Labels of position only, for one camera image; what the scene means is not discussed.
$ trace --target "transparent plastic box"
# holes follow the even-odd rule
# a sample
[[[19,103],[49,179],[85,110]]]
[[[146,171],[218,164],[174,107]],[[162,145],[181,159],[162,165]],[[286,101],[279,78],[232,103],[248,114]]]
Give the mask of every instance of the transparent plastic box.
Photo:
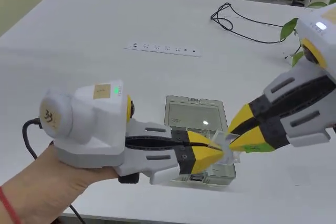
[[[221,161],[199,174],[180,175],[177,180],[210,185],[229,185],[236,178],[234,162],[239,158],[225,143],[227,132],[224,106],[220,101],[188,97],[166,97],[165,125],[174,130],[194,131],[213,139],[225,149]]]

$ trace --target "socket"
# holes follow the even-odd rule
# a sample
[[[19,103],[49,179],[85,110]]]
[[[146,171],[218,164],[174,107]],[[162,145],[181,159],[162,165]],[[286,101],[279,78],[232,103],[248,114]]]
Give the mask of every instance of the socket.
[[[130,42],[125,49],[139,50],[139,51],[149,51],[149,52],[160,52],[163,54],[172,55],[186,55],[193,57],[201,57],[201,52],[193,47],[178,47],[173,45],[163,45],[148,42]]]

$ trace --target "black cable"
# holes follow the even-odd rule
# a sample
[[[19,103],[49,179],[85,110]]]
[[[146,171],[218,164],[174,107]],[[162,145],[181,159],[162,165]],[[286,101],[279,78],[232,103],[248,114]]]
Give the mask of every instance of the black cable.
[[[299,48],[295,51],[294,54],[296,54],[296,53],[300,50],[300,48],[301,48],[301,45],[300,45]]]
[[[227,8],[231,8],[231,10],[232,10],[235,14],[237,14],[239,17],[241,17],[241,18],[243,18],[243,19],[246,19],[246,20],[248,20],[248,21],[251,21],[251,22],[254,22],[254,23],[259,23],[259,24],[262,24],[262,25],[275,26],[275,27],[281,27],[281,28],[282,28],[282,26],[279,26],[279,25],[275,25],[275,24],[271,24],[271,23],[266,23],[266,22],[260,22],[260,21],[256,21],[256,20],[247,18],[247,17],[245,17],[245,16],[243,16],[243,15],[237,13],[237,12],[233,9],[232,5],[231,5],[229,2],[226,2],[224,5],[220,6],[220,7],[218,8],[218,10],[217,10],[213,15],[211,15],[210,20],[212,20],[212,21],[216,22],[217,24],[219,24],[224,30],[227,30],[227,31],[229,31],[229,32],[231,32],[231,33],[233,33],[233,34],[235,34],[235,35],[241,36],[241,37],[243,37],[243,38],[246,38],[246,39],[251,40],[251,41],[254,41],[254,42],[263,43],[263,44],[277,44],[277,43],[281,43],[281,42],[283,42],[283,41],[285,40],[285,39],[282,39],[282,40],[279,40],[279,41],[271,41],[271,42],[268,42],[268,41],[261,41],[261,40],[253,39],[253,38],[250,38],[250,37],[248,37],[248,36],[245,36],[245,35],[242,35],[242,34],[239,34],[239,33],[235,32],[235,31],[233,31],[233,28],[234,28],[233,23],[232,23],[230,20],[228,20],[227,18],[222,18],[222,17],[219,17],[219,16],[218,16],[218,14],[219,14],[221,11],[223,11],[223,10],[225,10],[225,9],[227,9]],[[221,23],[221,20],[224,20],[224,21],[228,22],[228,23],[230,24],[230,27],[227,27],[227,26],[223,25],[223,24]]]
[[[28,127],[30,125],[33,125],[33,124],[38,125],[40,127],[40,129],[42,129],[40,118],[31,119],[31,120],[25,122],[25,124],[23,125],[23,127],[22,127],[22,137],[23,137],[23,141],[25,142],[25,146],[26,146],[27,150],[29,151],[29,153],[33,156],[34,159],[37,159],[37,155],[34,152],[33,148],[31,147],[31,145],[29,143],[29,140],[28,140],[28,135],[27,135]],[[72,205],[70,205],[69,207],[74,212],[74,214],[76,215],[76,217],[78,218],[80,223],[86,224],[85,221],[83,220],[83,218],[81,217],[81,215],[78,213],[78,211]]]

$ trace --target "green plant leaf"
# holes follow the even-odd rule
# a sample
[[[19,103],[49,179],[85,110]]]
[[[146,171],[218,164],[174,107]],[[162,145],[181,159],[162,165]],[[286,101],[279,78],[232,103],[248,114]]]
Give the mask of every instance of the green plant leaf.
[[[336,3],[336,0],[330,0],[329,1],[329,5],[333,4],[333,3]]]
[[[297,22],[298,18],[294,18],[283,25],[280,33],[280,40],[286,39],[294,31]]]
[[[325,2],[314,2],[308,5],[307,7],[325,7],[327,4]]]
[[[303,51],[298,52],[294,55],[292,55],[292,67],[294,67],[296,65],[296,63],[298,63],[298,61],[303,57]]]

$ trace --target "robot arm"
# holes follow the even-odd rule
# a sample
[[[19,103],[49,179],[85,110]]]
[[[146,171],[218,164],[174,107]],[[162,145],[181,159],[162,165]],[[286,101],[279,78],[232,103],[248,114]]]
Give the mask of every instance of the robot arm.
[[[231,150],[271,152],[330,140],[326,128],[336,125],[335,25],[336,4],[298,20],[305,57],[234,117],[226,136]]]
[[[138,122],[133,113],[122,81],[112,81],[74,95],[49,91],[40,121],[55,139],[62,162],[80,168],[112,166],[120,177],[143,173],[151,184],[200,173],[223,156],[219,145],[200,134]]]

